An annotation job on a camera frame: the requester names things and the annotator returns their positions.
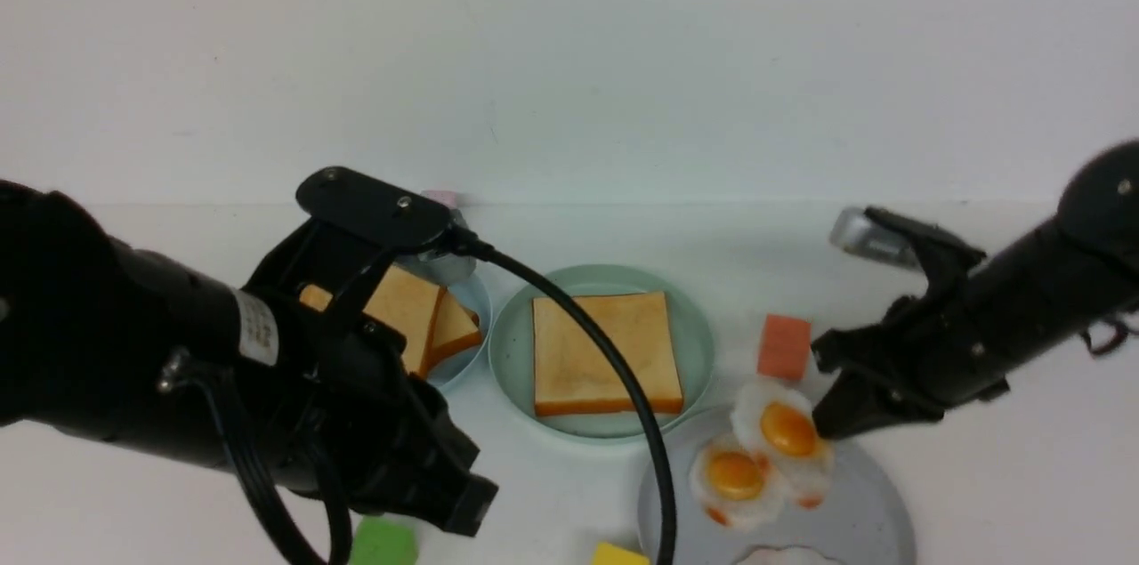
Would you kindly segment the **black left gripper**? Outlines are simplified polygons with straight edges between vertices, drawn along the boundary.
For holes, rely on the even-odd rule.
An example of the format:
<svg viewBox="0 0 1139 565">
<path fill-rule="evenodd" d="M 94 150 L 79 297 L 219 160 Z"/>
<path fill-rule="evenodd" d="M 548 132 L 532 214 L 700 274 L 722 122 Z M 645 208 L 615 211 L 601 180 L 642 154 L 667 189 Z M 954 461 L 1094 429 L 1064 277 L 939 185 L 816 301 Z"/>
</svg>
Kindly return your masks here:
<svg viewBox="0 0 1139 565">
<path fill-rule="evenodd" d="M 319 435 L 349 508 L 476 537 L 499 493 L 472 469 L 480 447 L 452 423 L 439 390 L 404 369 L 403 335 L 363 313 L 393 265 L 386 249 L 309 219 L 270 249 L 247 285 L 285 310 L 284 345 L 300 351 L 312 375 Z"/>
</svg>

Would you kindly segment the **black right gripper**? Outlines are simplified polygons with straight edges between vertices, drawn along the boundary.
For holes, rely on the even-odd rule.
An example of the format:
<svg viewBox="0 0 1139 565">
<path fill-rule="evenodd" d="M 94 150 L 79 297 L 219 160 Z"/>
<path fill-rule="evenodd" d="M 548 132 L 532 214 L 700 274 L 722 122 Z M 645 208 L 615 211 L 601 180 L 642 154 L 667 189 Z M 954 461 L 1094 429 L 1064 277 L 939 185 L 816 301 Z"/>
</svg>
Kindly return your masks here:
<svg viewBox="0 0 1139 565">
<path fill-rule="evenodd" d="M 836 375 L 812 411 L 821 439 L 936 424 L 952 408 L 989 402 L 1010 390 L 986 363 L 980 328 L 965 313 L 965 282 L 986 257 L 936 224 L 882 207 L 867 216 L 903 234 L 919 260 L 927 289 L 903 295 L 876 324 L 829 329 L 811 343 L 821 372 Z"/>
</svg>

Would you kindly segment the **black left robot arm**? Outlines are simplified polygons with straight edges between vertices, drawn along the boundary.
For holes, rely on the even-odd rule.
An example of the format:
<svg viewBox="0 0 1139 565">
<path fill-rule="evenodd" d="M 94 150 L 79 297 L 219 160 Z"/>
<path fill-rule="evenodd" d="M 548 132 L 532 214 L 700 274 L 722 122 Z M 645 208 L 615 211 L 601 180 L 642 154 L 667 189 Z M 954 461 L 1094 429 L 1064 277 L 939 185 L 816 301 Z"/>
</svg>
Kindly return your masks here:
<svg viewBox="0 0 1139 565">
<path fill-rule="evenodd" d="M 306 220 L 235 288 L 110 237 L 76 200 L 3 183 L 3 424 L 231 470 L 200 377 L 230 377 L 276 488 L 361 515 L 480 532 L 497 488 L 445 399 L 402 360 L 407 335 L 362 313 L 402 255 L 451 247 L 448 208 L 350 167 L 296 193 Z"/>
</svg>

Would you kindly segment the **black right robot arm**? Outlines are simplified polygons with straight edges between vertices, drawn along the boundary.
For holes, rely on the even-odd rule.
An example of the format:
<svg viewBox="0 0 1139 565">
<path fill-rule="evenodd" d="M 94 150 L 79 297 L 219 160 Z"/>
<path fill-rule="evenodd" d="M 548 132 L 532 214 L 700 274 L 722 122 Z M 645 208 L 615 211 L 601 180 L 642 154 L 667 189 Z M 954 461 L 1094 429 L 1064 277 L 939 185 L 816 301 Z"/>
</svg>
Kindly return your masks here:
<svg viewBox="0 0 1139 565">
<path fill-rule="evenodd" d="M 813 409 L 822 439 L 934 424 L 993 401 L 1007 376 L 1079 337 L 1095 358 L 1134 337 L 1138 144 L 1098 154 L 1062 193 L 1056 214 L 994 255 L 936 224 L 877 206 L 844 208 L 829 239 L 850 255 L 924 275 L 877 324 L 811 343 L 836 380 Z"/>
</svg>

